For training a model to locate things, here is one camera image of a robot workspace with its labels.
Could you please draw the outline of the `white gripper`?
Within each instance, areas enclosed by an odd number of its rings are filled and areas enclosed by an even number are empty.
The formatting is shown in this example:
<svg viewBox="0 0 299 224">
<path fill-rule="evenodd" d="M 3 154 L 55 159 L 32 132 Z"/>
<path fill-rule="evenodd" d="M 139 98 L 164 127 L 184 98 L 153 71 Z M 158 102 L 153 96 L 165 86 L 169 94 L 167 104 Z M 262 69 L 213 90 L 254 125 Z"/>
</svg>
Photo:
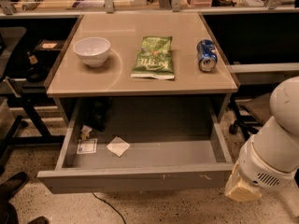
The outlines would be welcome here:
<svg viewBox="0 0 299 224">
<path fill-rule="evenodd" d="M 281 189 L 294 180 L 295 171 L 282 172 L 271 167 L 254 148 L 254 135 L 241 148 L 225 185 L 224 194 L 236 202 L 253 202 L 262 198 L 261 189 Z"/>
</svg>

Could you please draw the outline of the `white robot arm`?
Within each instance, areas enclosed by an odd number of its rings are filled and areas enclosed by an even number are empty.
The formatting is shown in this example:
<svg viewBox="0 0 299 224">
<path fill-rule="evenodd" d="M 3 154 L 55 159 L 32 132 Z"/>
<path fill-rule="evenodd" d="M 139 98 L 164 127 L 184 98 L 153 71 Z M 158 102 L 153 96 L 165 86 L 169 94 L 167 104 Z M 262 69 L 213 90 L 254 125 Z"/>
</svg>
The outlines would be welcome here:
<svg viewBox="0 0 299 224">
<path fill-rule="evenodd" d="M 225 186 L 237 202 L 256 201 L 264 189 L 281 189 L 299 167 L 299 77 L 280 83 L 270 96 L 272 116 L 242 146 Z"/>
</svg>

